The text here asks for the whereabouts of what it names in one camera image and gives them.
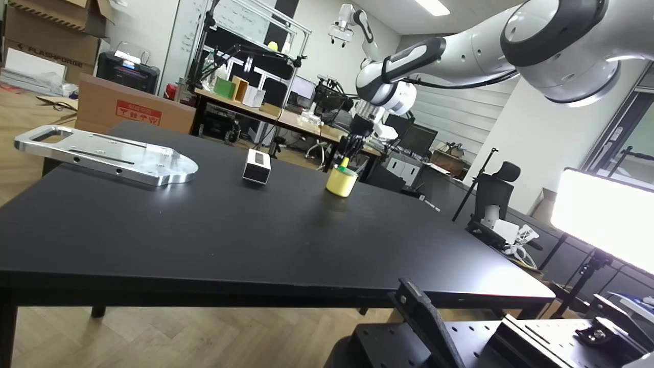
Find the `floor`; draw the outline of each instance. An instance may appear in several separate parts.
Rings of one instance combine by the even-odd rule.
[[[0,87],[0,206],[40,175],[40,159],[13,148],[13,138],[44,122],[74,124],[34,97]],[[319,169],[300,151],[282,161]],[[486,319],[482,310],[444,310],[446,319]],[[390,310],[354,309],[21,309],[15,340],[19,368],[178,368],[178,367],[323,367],[334,344],[358,323],[389,321]]]

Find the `black table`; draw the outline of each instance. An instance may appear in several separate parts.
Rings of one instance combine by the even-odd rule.
[[[175,148],[190,185],[147,190],[60,166],[0,209],[0,367],[17,306],[390,306],[399,279],[437,306],[530,309],[553,294],[415,198],[273,161],[241,183],[245,153],[123,124],[116,136]]]

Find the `wooden floor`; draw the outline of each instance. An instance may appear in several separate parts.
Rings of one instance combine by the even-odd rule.
[[[13,138],[67,111],[0,88],[0,206],[38,181],[40,159],[15,151]],[[316,169],[302,153],[284,161]],[[482,319],[474,310],[444,310],[448,319]],[[21,309],[19,368],[201,368],[201,367],[323,367],[334,344],[358,323],[386,321],[390,310],[354,309]]]

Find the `cable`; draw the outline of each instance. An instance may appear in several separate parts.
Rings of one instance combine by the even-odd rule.
[[[480,81],[480,83],[463,83],[463,87],[444,87],[444,83],[429,83],[429,81],[423,81],[423,80],[413,80],[413,77],[407,77],[408,83],[417,83],[417,87],[427,87],[427,88],[439,88],[439,90],[467,90],[467,88],[482,88],[482,87],[490,87],[490,83],[499,83],[499,81],[504,81],[504,80],[510,80],[516,75],[516,70],[508,72],[508,73],[503,73],[499,77],[492,77],[492,80],[486,80],[486,81]]]

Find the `chair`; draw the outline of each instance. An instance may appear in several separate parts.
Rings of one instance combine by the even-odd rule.
[[[501,169],[495,171],[492,175],[480,173],[476,177],[474,213],[465,230],[480,242],[499,249],[504,248],[504,240],[495,231],[490,231],[489,227],[485,227],[480,221],[486,216],[492,205],[499,206],[499,219],[507,219],[508,200],[512,195],[510,183],[515,183],[518,173],[522,169],[515,164],[503,161]]]

